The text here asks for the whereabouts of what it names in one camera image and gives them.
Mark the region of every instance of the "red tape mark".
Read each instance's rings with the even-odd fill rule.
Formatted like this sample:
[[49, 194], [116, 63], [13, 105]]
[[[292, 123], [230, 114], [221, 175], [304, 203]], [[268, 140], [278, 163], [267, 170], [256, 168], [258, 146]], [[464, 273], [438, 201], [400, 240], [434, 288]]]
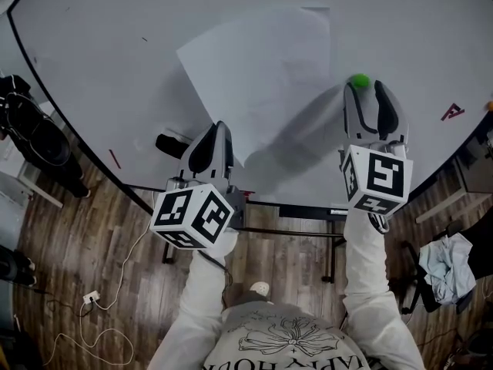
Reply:
[[122, 167], [120, 166], [120, 163], [118, 163], [118, 160], [116, 160], [115, 154], [113, 153], [113, 151], [112, 150], [109, 150], [109, 153], [111, 153], [111, 156], [113, 156], [113, 160], [115, 160], [115, 163], [116, 163], [117, 167], [119, 169], [122, 169]]
[[255, 193], [255, 192], [252, 192], [250, 190], [241, 190], [241, 192], [243, 193], [243, 195], [245, 196], [245, 199], [249, 200], [250, 199], [250, 195], [252, 193]]
[[445, 115], [441, 117], [441, 120], [444, 121], [446, 119], [453, 118], [454, 116], [461, 115], [465, 112], [465, 109], [461, 109], [457, 106], [457, 104], [452, 104], [450, 108], [447, 110]]

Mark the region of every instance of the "white cable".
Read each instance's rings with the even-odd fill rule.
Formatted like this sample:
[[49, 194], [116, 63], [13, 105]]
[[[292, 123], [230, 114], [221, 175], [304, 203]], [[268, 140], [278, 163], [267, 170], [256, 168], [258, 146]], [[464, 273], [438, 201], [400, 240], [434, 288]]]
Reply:
[[94, 355], [90, 350], [88, 350], [86, 347], [84, 347], [83, 345], [80, 345], [76, 340], [74, 340], [72, 337], [64, 334], [64, 333], [59, 333], [57, 336], [56, 336], [56, 339], [55, 339], [55, 343], [53, 345], [53, 351], [52, 351], [52, 356], [50, 356], [49, 360], [43, 365], [44, 366], [47, 366], [49, 365], [49, 363], [53, 360], [53, 357], [55, 356], [55, 350], [56, 350], [56, 343], [57, 341], [59, 340], [60, 336], [63, 336], [63, 337], [66, 337], [68, 340], [72, 340], [75, 345], [79, 346], [80, 348], [82, 348], [84, 351], [86, 351], [88, 354], [90, 354], [93, 358], [96, 358], [102, 362], [105, 362], [107, 365], [111, 365], [111, 366], [125, 366], [125, 365], [128, 365], [132, 359], [133, 359], [133, 355], [135, 353], [135, 350], [134, 350], [134, 347], [133, 347], [133, 344], [132, 342], [129, 340], [128, 337], [126, 337], [120, 330], [117, 330], [117, 329], [114, 329], [114, 328], [109, 328], [109, 329], [106, 329], [104, 331], [102, 331], [101, 333], [99, 333], [98, 337], [96, 338], [96, 340], [94, 341], [94, 344], [88, 344], [87, 341], [84, 339], [84, 336], [82, 335], [82, 309], [84, 308], [86, 304], [82, 304], [82, 307], [80, 308], [80, 312], [79, 312], [79, 332], [80, 332], [80, 338], [82, 339], [82, 342], [84, 343], [84, 345], [86, 347], [89, 347], [89, 348], [94, 348], [96, 346], [96, 344], [98, 344], [98, 341], [99, 339], [101, 338], [102, 335], [104, 335], [107, 331], [115, 331], [116, 333], [118, 333], [119, 335], [122, 335], [124, 337], [125, 340], [127, 340], [130, 344], [130, 347], [132, 348], [132, 355], [130, 356], [130, 359], [125, 362], [125, 363], [111, 363], [111, 362], [108, 362], [107, 360], [103, 359], [103, 358], [100, 358], [98, 355]]
[[493, 291], [488, 296], [485, 296], [485, 281], [486, 281], [486, 277], [483, 278], [483, 282], [481, 284], [481, 293], [483, 294], [483, 298], [486, 300], [493, 294]]
[[[152, 196], [153, 196], [153, 209], [155, 207], [155, 202], [154, 202], [154, 192], [151, 192]], [[125, 263], [130, 259], [130, 256], [132, 255], [132, 251], [133, 251], [133, 248], [136, 247], [136, 245], [140, 242], [140, 240], [142, 239], [142, 237], [144, 237], [146, 235], [146, 233], [149, 231], [149, 226], [151, 224], [151, 221], [149, 220], [149, 223], [147, 224], [146, 226], [146, 229], [144, 230], [144, 232], [139, 236], [139, 238], [136, 240], [136, 242], [134, 243], [134, 245], [130, 248], [130, 252], [128, 254], [128, 256], [126, 257], [126, 259], [123, 261], [123, 264], [122, 264], [122, 275], [120, 277], [120, 282], [119, 282], [119, 286], [118, 286], [118, 290], [116, 291], [116, 296], [115, 296], [115, 300], [113, 301], [113, 303], [111, 303], [107, 308], [104, 308], [104, 307], [101, 307], [97, 301], [94, 301], [93, 304], [95, 304], [98, 308], [100, 308], [101, 310], [104, 310], [104, 311], [108, 311], [115, 303], [116, 301], [118, 300], [118, 293], [120, 292], [120, 289], [122, 288], [122, 284], [123, 284], [123, 274], [124, 274], [124, 271], [125, 271]], [[132, 360], [133, 360], [133, 356], [135, 354], [135, 349], [133, 347], [133, 344], [132, 342], [129, 340], [128, 337], [126, 337], [120, 330], [117, 330], [117, 329], [114, 329], [114, 328], [108, 328], [104, 331], [102, 331], [101, 333], [99, 333], [98, 337], [96, 338], [96, 340], [94, 341], [93, 344], [89, 344], [85, 339], [84, 339], [84, 335], [82, 334], [82, 309], [84, 308], [84, 306], [86, 305], [86, 303], [82, 304], [81, 308], [80, 308], [80, 312], [79, 312], [79, 334], [80, 334], [80, 338], [82, 339], [82, 343], [86, 346], [86, 347], [89, 347], [89, 348], [94, 348], [96, 346], [96, 344], [98, 344], [98, 341], [99, 339], [102, 337], [102, 335], [104, 335], [107, 331], [114, 331], [116, 333], [118, 333], [119, 335], [123, 336], [125, 340], [127, 340], [130, 344], [130, 347], [132, 348], [132, 355], [130, 356], [130, 359], [125, 362], [125, 363], [111, 363], [111, 362], [108, 362], [107, 360], [103, 359], [103, 358], [100, 358], [98, 355], [94, 355], [90, 350], [88, 350], [86, 347], [84, 347], [83, 345], [80, 345], [76, 340], [74, 340], [72, 337], [64, 334], [64, 333], [59, 333], [56, 338], [55, 338], [55, 342], [53, 343], [53, 351], [52, 351], [52, 355], [50, 356], [49, 360], [43, 365], [44, 366], [47, 366], [49, 365], [49, 363], [53, 360], [54, 356], [55, 356], [55, 351], [56, 351], [56, 343], [58, 342], [59, 338], [61, 336], [65, 337], [65, 338], [68, 338], [69, 340], [72, 340], [75, 345], [77, 345], [78, 347], [82, 348], [84, 351], [86, 351], [88, 354], [90, 354], [93, 358], [96, 358], [98, 360], [100, 360], [101, 362], [105, 362], [107, 365], [111, 365], [111, 366], [125, 366], [125, 365], [128, 365]]]
[[[153, 209], [154, 209], [154, 192], [151, 192], [151, 194], [153, 195]], [[129, 255], [126, 257], [126, 259], [123, 261], [123, 264], [122, 264], [122, 274], [120, 275], [120, 282], [118, 284], [118, 289], [116, 290], [116, 295], [115, 295], [115, 300], [113, 300], [113, 302], [108, 306], [108, 307], [102, 307], [98, 304], [97, 301], [95, 301], [94, 303], [96, 304], [96, 306], [103, 310], [103, 311], [108, 311], [115, 303], [116, 301], [118, 300], [118, 294], [120, 293], [120, 289], [122, 289], [122, 285], [123, 285], [123, 274], [125, 273], [125, 264], [127, 261], [129, 261], [130, 257], [132, 256], [132, 252], [133, 252], [133, 248], [136, 247], [136, 245], [140, 242], [140, 240], [142, 239], [142, 237], [144, 237], [146, 235], [146, 233], [149, 231], [149, 226], [151, 224], [151, 220], [149, 220], [149, 223], [147, 224], [146, 226], [146, 229], [144, 230], [144, 233], [142, 233], [139, 238], [137, 239], [137, 241], [134, 243], [134, 245], [130, 248], [130, 252], [129, 252]]]
[[[423, 306], [424, 307], [424, 304], [416, 304], [416, 307], [419, 307], [419, 306]], [[411, 316], [409, 317], [409, 319], [407, 320], [406, 322], [406, 326], [409, 325], [409, 322], [411, 322], [411, 319], [413, 318], [413, 315], [414, 315], [414, 312], [416, 311], [416, 308], [414, 308], [413, 312], [411, 312]]]

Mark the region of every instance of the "black chair leg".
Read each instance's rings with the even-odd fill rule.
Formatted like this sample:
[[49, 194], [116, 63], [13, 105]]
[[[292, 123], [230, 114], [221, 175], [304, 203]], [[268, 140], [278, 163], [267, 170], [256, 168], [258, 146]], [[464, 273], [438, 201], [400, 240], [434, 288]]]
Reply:
[[416, 251], [414, 250], [411, 243], [409, 241], [405, 241], [404, 243], [402, 243], [402, 247], [407, 248], [409, 250], [409, 252], [411, 253], [411, 257], [413, 258], [414, 264], [416, 266], [418, 266], [419, 265], [419, 256], [418, 256], [418, 254], [416, 254]]
[[420, 296], [421, 292], [419, 290], [419, 285], [416, 287], [416, 291], [414, 291], [414, 297], [413, 297], [413, 301], [411, 303], [411, 306], [408, 308], [408, 307], [403, 307], [402, 308], [402, 315], [407, 315], [407, 314], [411, 314], [414, 309], [416, 308], [416, 304], [418, 303], [418, 299], [419, 299], [419, 296]]
[[390, 279], [388, 285], [389, 285], [389, 287], [393, 287], [393, 286], [408, 287], [409, 285], [411, 285], [413, 282], [415, 282], [417, 280], [418, 280], [417, 275], [408, 275], [407, 277], [402, 277], [402, 278], [398, 278], [398, 279]]

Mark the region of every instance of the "black bag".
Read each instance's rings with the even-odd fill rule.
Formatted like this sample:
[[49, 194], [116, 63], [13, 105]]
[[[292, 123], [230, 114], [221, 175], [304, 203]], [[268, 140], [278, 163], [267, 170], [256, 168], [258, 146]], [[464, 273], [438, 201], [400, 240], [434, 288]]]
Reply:
[[63, 166], [71, 154], [69, 141], [39, 108], [29, 89], [19, 76], [0, 78], [0, 127], [30, 163]]

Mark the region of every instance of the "light blue cloth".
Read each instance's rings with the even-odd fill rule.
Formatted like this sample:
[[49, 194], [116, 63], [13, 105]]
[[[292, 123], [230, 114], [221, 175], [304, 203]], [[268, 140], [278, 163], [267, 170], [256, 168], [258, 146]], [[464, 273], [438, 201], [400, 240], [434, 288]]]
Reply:
[[472, 244], [460, 233], [432, 241], [420, 249], [419, 265], [440, 304], [455, 304], [476, 286], [468, 264]]

